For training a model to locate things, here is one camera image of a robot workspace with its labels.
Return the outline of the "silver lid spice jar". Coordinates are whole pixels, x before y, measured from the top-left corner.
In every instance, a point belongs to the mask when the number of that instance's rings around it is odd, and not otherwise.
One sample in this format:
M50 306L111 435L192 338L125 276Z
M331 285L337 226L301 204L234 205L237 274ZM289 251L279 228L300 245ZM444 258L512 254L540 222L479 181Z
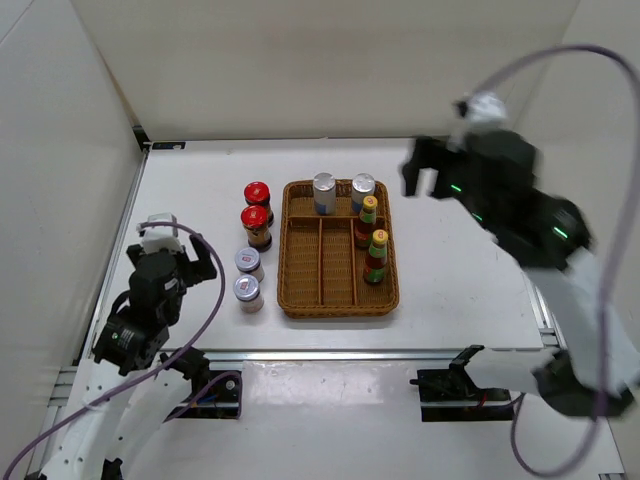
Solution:
M234 283L233 291L241 310L245 313L256 313L264 305L260 283L253 275L239 276Z
M260 252L253 247L246 247L238 250L234 257L237 270L242 275L251 275L258 282L264 279L264 269Z

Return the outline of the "red lid sauce jar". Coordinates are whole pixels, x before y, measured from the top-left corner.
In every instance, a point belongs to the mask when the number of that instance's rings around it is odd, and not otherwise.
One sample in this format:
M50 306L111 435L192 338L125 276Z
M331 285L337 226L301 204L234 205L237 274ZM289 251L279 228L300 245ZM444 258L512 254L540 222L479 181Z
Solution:
M268 225L274 222L274 213L271 209L271 194L266 183L254 181L246 185L244 188L244 198L248 206L263 207L268 216Z
M247 235L247 243L259 252L268 250L272 245L267 210L258 205L247 206L240 215L241 223Z

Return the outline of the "white blue shaker bottle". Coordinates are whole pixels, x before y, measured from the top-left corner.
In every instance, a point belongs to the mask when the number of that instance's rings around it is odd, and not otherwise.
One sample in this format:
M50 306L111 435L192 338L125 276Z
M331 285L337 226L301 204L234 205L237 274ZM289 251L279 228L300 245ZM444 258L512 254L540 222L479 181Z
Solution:
M376 182L368 173L357 174L351 182L351 206L355 213L359 213L366 196L374 195Z
M336 180L327 172L318 173L312 182L315 211L319 215L333 215L336 211Z

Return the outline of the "yellow cap chili sauce bottle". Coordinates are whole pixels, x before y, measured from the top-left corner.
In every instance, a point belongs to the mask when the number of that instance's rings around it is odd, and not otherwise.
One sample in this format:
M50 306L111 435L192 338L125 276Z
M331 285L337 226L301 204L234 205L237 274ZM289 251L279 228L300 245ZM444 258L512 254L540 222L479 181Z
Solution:
M373 195L363 199L362 207L354 226L354 241L358 248L367 248L377 221L378 200Z
M372 233L363 270L363 278L369 284L379 284L385 277L388 240L389 235L386 230L377 229Z

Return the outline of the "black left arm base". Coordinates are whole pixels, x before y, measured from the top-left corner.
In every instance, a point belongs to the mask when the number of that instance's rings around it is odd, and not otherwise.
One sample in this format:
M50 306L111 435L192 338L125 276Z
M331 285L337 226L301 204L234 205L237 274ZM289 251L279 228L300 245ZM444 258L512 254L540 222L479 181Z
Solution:
M239 370L214 370L211 378L167 417L166 422L177 418L233 419L242 412L243 378Z

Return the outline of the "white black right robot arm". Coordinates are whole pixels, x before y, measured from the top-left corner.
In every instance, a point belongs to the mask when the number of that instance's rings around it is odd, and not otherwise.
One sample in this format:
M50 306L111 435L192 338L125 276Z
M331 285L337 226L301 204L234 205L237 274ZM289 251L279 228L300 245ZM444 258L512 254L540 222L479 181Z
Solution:
M421 170L435 171L431 197L458 201L493 236L540 292L565 342L525 353L471 345L420 383L438 401L515 390L567 417L619 418L635 403L639 353L598 298L600 269L582 212L537 189L538 160L536 147L504 129L471 133L456 151L433 137L415 139L401 167L404 196L415 196Z

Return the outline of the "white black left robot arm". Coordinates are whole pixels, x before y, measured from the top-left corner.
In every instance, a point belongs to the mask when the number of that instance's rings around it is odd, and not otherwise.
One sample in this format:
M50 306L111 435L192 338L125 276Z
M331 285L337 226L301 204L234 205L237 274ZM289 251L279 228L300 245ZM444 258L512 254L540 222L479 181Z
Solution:
M121 479L151 434L184 400L210 386L202 351L187 344L162 353L189 288L223 274L211 246L189 237L190 259L174 229L144 230L128 247L134 271L114 301L93 348L82 405L61 421L66 432L41 479Z

